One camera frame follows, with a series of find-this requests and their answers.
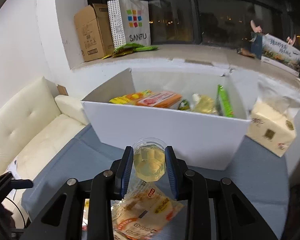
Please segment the yellow jelly cup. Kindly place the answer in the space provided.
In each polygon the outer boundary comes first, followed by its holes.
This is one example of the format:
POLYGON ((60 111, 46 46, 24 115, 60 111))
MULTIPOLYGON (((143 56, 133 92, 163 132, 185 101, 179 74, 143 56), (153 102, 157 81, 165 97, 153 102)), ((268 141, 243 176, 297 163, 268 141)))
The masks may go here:
POLYGON ((166 144, 157 138, 144 138, 133 145, 136 176, 147 182, 158 181, 166 171, 166 144))

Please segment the round pastry pack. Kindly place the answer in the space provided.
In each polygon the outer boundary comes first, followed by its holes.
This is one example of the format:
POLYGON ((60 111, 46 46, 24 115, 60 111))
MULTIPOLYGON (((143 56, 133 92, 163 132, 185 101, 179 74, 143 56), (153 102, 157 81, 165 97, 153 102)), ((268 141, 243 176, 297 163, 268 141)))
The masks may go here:
POLYGON ((154 183, 138 181, 111 207, 114 239, 151 239, 183 208, 154 183))

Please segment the green yellow chip bag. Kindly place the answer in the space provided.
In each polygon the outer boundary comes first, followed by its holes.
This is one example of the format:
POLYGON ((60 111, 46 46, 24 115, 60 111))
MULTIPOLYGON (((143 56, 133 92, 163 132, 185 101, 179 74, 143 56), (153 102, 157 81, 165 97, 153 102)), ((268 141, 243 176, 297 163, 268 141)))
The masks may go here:
POLYGON ((213 115, 218 114, 215 101, 211 97, 195 93, 192 95, 192 100, 194 103, 193 112, 213 115))

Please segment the yellow snack box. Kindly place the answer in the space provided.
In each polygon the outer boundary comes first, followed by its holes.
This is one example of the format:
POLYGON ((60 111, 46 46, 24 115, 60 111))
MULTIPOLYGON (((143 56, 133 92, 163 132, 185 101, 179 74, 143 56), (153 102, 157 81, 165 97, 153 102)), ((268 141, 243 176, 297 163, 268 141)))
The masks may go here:
POLYGON ((118 96, 109 100, 109 103, 118 105, 135 105, 139 100, 152 94, 151 90, 144 90, 133 94, 118 96))

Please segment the orange snack pack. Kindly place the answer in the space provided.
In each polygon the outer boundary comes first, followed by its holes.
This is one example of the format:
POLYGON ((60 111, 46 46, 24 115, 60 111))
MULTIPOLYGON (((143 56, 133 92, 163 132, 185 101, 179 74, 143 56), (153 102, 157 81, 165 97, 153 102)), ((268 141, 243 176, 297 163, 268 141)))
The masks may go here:
POLYGON ((182 95, 170 91, 162 91, 153 93, 141 100, 137 101, 135 104, 137 106, 144 107, 157 107, 157 108, 169 108, 175 103, 180 101, 182 95))

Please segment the green snack bag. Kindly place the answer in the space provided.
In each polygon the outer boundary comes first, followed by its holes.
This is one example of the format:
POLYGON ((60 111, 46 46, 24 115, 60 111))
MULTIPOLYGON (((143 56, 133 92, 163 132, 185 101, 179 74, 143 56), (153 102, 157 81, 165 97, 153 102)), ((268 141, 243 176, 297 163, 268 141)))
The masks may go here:
POLYGON ((235 117, 228 94, 222 85, 217 87, 216 109, 220 116, 235 117))

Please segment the white storage box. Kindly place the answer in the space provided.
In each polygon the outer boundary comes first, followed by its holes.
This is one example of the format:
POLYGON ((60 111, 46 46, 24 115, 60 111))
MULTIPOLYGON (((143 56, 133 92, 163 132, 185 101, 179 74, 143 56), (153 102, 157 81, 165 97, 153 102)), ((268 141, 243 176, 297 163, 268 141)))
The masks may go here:
POLYGON ((231 163, 250 124, 248 111, 226 69, 128 68, 91 91, 82 101, 99 139, 125 148, 144 138, 172 146, 190 166, 224 170, 231 163), (221 85, 234 111, 232 118, 171 108, 118 105, 112 98, 151 90, 170 91, 191 100, 194 93, 217 97, 221 85))

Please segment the small green pea bag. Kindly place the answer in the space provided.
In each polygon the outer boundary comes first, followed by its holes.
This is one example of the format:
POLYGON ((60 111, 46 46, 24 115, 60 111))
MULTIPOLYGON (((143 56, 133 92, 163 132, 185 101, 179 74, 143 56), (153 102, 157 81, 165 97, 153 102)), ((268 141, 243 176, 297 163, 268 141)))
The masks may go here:
POLYGON ((179 106, 178 106, 178 110, 180 110, 180 111, 190 111, 191 107, 190 107, 189 101, 186 100, 186 99, 181 100, 181 102, 179 103, 179 106))

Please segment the cream leather sofa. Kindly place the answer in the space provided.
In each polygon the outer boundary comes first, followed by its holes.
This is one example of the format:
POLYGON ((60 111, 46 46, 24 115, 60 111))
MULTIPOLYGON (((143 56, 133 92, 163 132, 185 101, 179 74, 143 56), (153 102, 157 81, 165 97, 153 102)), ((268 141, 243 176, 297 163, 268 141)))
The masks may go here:
POLYGON ((88 123, 81 101, 52 96, 44 77, 27 85, 0 109, 0 175, 15 160, 34 179, 88 123))

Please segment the tissue pack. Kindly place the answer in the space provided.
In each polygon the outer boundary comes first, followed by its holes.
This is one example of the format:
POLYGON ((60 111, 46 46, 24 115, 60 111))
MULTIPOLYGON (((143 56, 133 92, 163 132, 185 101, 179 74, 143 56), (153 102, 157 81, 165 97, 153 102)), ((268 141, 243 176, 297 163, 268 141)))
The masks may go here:
POLYGON ((250 113, 247 136, 282 157, 296 138, 294 118, 299 110, 299 94, 263 89, 250 113))

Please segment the green packets on sill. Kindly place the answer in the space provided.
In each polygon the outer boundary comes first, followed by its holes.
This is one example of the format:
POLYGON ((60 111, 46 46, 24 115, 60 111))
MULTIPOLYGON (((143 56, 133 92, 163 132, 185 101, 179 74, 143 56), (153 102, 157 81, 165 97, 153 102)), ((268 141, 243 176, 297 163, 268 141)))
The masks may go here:
POLYGON ((116 57, 121 57, 121 56, 129 55, 137 52, 154 51, 154 50, 158 50, 158 46, 144 46, 137 43, 127 43, 118 48, 115 48, 111 54, 104 56, 102 59, 104 60, 108 58, 116 58, 116 57))

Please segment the brown cardboard box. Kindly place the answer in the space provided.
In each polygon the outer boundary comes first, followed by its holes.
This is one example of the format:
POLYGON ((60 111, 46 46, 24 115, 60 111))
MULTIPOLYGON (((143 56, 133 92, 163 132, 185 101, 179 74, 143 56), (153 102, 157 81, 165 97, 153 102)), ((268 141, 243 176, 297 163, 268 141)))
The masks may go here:
POLYGON ((107 5, 94 3, 84 7, 74 16, 74 23, 85 62, 113 53, 107 5))

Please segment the white Sanfu shopping bag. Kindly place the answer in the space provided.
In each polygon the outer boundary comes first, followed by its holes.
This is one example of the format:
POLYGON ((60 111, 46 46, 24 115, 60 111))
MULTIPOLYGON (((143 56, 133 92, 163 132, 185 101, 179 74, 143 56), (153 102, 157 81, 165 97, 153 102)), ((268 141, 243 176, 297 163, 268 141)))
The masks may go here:
POLYGON ((127 43, 151 45, 147 1, 111 0, 107 6, 114 48, 127 43))

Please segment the printed box on sill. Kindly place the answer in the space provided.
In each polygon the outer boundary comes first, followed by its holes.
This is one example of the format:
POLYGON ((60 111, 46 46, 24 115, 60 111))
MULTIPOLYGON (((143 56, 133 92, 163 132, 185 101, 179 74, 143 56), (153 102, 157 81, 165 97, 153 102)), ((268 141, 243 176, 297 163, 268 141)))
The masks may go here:
POLYGON ((270 34, 262 37, 261 61, 299 76, 300 50, 270 34))

